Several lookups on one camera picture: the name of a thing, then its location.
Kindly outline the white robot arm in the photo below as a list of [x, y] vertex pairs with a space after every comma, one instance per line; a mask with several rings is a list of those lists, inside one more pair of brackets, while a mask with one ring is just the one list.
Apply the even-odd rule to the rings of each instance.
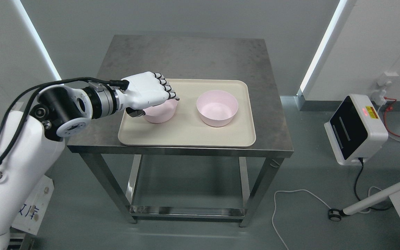
[[0, 124], [0, 250], [9, 245], [10, 227], [49, 167], [65, 148], [64, 138], [84, 130], [92, 119], [129, 113], [177, 98], [162, 76], [133, 81], [92, 77], [32, 87], [23, 112], [8, 108]]

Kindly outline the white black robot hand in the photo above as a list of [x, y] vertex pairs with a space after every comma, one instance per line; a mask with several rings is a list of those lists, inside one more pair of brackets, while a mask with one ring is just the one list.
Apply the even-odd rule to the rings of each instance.
[[121, 79], [128, 82], [126, 90], [116, 90], [118, 111], [127, 111], [131, 117], [145, 115], [144, 109], [158, 106], [170, 99], [180, 100], [161, 73], [144, 72]]

